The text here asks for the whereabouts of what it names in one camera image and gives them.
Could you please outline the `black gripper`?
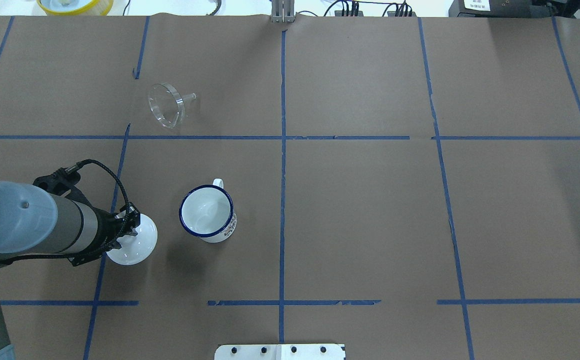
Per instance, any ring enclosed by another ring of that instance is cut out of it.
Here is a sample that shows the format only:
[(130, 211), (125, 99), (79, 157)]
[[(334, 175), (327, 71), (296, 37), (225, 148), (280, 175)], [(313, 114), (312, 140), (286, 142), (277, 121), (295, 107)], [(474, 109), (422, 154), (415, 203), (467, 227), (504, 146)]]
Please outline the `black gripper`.
[(125, 235), (130, 235), (133, 228), (140, 224), (142, 214), (132, 202), (127, 202), (121, 207), (121, 212), (112, 214), (94, 207), (96, 216), (96, 234), (89, 246), (89, 255), (100, 258), (106, 255), (110, 249), (119, 249), (121, 245), (117, 241)]

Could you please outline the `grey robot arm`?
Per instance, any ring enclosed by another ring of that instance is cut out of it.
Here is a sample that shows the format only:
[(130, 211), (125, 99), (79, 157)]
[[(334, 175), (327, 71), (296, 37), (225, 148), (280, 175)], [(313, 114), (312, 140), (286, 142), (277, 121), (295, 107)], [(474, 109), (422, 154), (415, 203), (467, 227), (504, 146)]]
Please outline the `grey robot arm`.
[[(43, 259), (88, 264), (122, 249), (144, 219), (130, 202), (111, 213), (38, 186), (0, 181), (0, 269)], [(0, 303), (0, 360), (15, 357)]]

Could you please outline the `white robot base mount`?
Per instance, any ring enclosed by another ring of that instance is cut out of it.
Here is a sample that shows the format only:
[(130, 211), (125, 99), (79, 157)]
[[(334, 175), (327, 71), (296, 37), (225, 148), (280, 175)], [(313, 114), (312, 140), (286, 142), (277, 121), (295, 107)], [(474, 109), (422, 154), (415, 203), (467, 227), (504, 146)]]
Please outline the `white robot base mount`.
[(224, 344), (217, 347), (215, 360), (345, 360), (344, 344)]

